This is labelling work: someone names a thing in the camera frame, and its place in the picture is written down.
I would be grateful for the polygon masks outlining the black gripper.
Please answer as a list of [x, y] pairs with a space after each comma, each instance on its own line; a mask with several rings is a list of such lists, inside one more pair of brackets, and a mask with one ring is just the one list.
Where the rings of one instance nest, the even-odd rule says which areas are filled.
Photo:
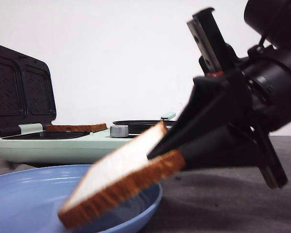
[[234, 91], [235, 118], [180, 147], [185, 169], [256, 166], [270, 188], [283, 187], [288, 179], [269, 133], [291, 122], [291, 48], [268, 48], [223, 79]]

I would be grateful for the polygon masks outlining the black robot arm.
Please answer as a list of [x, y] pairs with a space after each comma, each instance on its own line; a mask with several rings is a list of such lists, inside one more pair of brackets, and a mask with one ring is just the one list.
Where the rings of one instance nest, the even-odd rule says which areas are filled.
[[224, 41], [212, 11], [187, 23], [204, 75], [149, 158], [178, 148], [189, 169], [256, 166], [270, 188], [281, 188], [288, 179], [269, 133], [291, 122], [291, 0], [247, 2], [244, 20], [261, 39], [244, 58]]

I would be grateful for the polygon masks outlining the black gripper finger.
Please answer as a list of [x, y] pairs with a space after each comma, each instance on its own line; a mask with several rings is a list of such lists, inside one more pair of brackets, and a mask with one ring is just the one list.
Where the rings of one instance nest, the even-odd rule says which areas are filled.
[[231, 84], [211, 78], [194, 78], [188, 104], [176, 124], [148, 154], [152, 159], [179, 148], [217, 129], [235, 118], [234, 91]]

